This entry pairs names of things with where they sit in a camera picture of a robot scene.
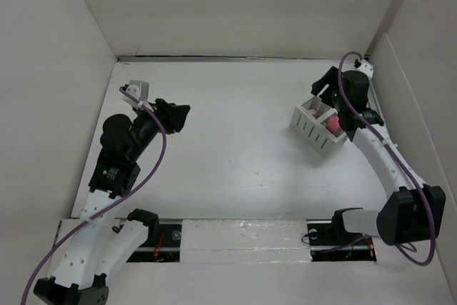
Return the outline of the pink capped small bottle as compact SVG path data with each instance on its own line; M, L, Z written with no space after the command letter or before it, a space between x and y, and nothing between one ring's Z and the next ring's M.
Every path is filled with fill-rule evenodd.
M341 130L340 124L339 124L339 118L337 116L331 116L327 123L326 123L326 128L331 132L331 133L336 133Z

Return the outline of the pink correction tape dispenser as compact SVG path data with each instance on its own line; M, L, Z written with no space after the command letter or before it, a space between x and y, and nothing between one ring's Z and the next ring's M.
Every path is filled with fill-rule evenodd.
M320 108L321 104L318 104L317 106L310 105L308 108L308 113L313 117L318 118L321 115Z

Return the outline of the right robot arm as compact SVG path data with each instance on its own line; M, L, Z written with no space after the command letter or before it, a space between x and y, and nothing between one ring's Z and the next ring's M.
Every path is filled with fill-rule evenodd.
M360 69L339 73L332 66L311 87L311 93L335 109L339 126L366 157L386 193L379 210L336 211L332 239L347 243L357 234L377 236L389 245L426 241L438 236L446 195L429 186L400 155L381 116L368 107L368 76Z

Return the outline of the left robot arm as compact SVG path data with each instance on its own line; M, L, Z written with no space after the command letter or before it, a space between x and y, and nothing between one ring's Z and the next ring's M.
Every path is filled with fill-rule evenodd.
M159 238L159 217L153 212L134 209L116 231L114 222L122 203L143 186L136 183L139 157L157 134L179 133L191 107L157 99L136 102L133 110L134 120L115 114L103 124L82 222L56 243L69 242L64 257L34 286L34 295L45 304L105 304L110 283L129 257Z

